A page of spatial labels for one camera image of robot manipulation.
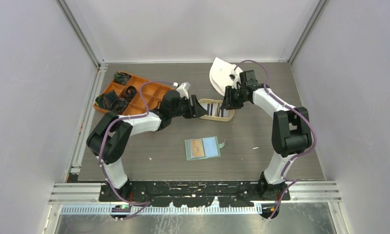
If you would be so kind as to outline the orange picture card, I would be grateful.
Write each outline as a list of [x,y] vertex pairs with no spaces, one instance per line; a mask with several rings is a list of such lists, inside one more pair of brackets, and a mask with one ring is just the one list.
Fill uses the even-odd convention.
[[201,158],[205,156],[202,139],[190,139],[189,150],[191,158]]

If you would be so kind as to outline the green card holder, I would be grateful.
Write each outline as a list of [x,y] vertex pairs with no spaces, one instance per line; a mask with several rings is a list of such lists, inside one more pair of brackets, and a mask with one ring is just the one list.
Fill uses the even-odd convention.
[[185,140],[187,161],[216,158],[221,156],[220,150],[226,142],[219,142],[216,136]]

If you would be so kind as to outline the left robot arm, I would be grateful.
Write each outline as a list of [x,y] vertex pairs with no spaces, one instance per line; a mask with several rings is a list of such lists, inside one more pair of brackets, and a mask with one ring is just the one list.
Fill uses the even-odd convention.
[[167,127],[173,118],[198,118],[207,114],[195,95],[182,97],[178,91],[168,91],[157,106],[145,114],[119,116],[106,113],[89,134],[86,145],[98,158],[109,185],[111,195],[125,201],[130,195],[129,178],[121,157],[131,136],[156,132]]

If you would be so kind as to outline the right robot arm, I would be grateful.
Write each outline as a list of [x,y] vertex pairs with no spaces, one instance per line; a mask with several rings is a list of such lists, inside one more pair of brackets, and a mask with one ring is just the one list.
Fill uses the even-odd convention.
[[278,97],[271,88],[259,83],[255,72],[231,71],[233,84],[226,86],[222,110],[235,110],[251,102],[272,118],[271,144],[274,154],[260,175],[258,193],[264,200],[280,199],[287,187],[285,175],[291,164],[313,144],[308,110],[294,107]]

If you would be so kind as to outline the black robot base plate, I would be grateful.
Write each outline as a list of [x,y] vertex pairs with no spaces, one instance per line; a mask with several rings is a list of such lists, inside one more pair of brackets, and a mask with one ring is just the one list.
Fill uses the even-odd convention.
[[131,202],[153,207],[252,207],[255,202],[290,200],[287,185],[267,186],[261,181],[131,181],[118,194]]

